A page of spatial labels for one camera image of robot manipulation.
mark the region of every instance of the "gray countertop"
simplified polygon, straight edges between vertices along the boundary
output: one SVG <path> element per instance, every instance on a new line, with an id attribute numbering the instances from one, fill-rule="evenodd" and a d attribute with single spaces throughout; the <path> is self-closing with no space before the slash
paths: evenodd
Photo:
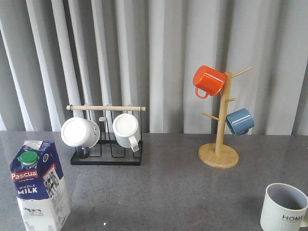
<path id="1" fill-rule="evenodd" d="M 308 137 L 225 135 L 238 164 L 203 164 L 215 135 L 143 134 L 141 166 L 72 166 L 59 132 L 0 132 L 0 230 L 26 230 L 10 163 L 24 140 L 55 141 L 72 212 L 62 231 L 261 231 L 265 188 L 291 184 L 308 194 Z"/>

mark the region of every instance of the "mug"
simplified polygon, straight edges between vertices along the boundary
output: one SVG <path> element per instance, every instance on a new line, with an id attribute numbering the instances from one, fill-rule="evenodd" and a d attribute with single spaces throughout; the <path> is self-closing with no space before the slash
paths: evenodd
<path id="1" fill-rule="evenodd" d="M 131 114 L 118 115 L 112 129 L 115 133 L 117 143 L 124 148 L 131 148 L 133 152 L 139 150 L 140 132 L 138 120 Z"/>
<path id="2" fill-rule="evenodd" d="M 308 199 L 299 189 L 283 183 L 270 184 L 265 191 L 260 224 L 263 231 L 298 231 L 308 225 Z"/>
<path id="3" fill-rule="evenodd" d="M 209 95 L 217 95 L 226 82 L 226 74 L 216 71 L 208 66 L 201 66 L 193 77 L 193 84 L 196 86 L 195 93 L 198 97 L 206 99 Z M 206 92 L 205 96 L 201 96 L 198 90 Z"/>
<path id="4" fill-rule="evenodd" d="M 100 129 L 91 120 L 73 117 L 63 124 L 61 138 L 68 146 L 91 148 L 100 138 Z"/>
<path id="5" fill-rule="evenodd" d="M 255 125 L 254 119 L 246 108 L 227 115 L 226 123 L 233 135 L 242 136 Z"/>

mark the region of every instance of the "green cap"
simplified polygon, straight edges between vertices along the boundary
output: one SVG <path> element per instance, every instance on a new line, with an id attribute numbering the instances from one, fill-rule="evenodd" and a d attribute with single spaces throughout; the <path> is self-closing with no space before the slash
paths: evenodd
<path id="1" fill-rule="evenodd" d="M 23 166 L 33 166 L 38 162 L 39 156 L 36 152 L 27 151 L 22 153 L 17 159 Z"/>

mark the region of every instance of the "blue mug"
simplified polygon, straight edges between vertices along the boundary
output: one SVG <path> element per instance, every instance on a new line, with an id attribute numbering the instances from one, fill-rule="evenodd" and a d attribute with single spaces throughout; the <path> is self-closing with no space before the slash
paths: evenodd
<path id="1" fill-rule="evenodd" d="M 255 125 L 254 119 L 246 108 L 227 115 L 226 123 L 233 135 L 242 136 Z"/>

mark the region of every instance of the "curtain fold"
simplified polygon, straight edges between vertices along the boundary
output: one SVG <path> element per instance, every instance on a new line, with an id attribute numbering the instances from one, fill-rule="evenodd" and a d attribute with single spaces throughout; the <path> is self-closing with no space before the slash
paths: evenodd
<path id="1" fill-rule="evenodd" d="M 308 1 L 0 1 L 0 130 L 60 131 L 66 105 L 146 106 L 143 132 L 216 133 L 202 66 L 237 73 L 249 134 L 308 135 Z"/>

